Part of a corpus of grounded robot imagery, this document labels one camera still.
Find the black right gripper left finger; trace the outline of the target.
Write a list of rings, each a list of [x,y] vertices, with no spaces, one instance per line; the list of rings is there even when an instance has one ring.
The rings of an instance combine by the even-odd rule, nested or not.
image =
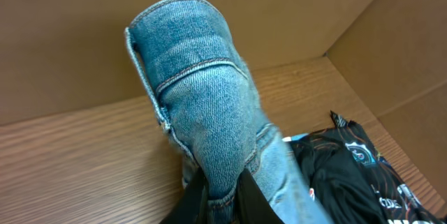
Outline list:
[[[206,224],[208,182],[201,168],[184,189],[182,198],[160,224]]]

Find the blue denim jeans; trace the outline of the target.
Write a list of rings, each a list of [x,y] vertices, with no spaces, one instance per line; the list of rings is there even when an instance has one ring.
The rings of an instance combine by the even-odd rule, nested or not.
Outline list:
[[[182,183],[201,168],[207,222],[239,223],[237,180],[250,171],[284,223],[329,223],[290,144],[267,118],[223,15],[206,0],[162,0],[124,31],[162,131],[182,154]]]

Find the black printed t-shirt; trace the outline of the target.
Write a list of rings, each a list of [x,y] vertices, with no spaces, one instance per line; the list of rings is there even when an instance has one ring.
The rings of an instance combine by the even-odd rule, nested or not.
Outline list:
[[[335,112],[334,127],[289,142],[309,186],[335,223],[445,223],[426,210],[363,127]]]

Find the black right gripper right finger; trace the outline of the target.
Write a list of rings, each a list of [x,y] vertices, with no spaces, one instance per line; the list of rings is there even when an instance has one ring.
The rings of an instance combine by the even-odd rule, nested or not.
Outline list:
[[[247,168],[236,188],[236,213],[240,224],[284,224],[276,215]]]

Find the light blue garment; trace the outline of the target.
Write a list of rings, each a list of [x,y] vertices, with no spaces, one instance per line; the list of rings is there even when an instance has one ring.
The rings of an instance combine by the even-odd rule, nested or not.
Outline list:
[[[301,133],[301,134],[298,134],[298,135],[283,137],[282,140],[284,142],[295,142],[295,141],[301,140],[302,138],[304,138],[306,136],[307,136],[307,133]]]

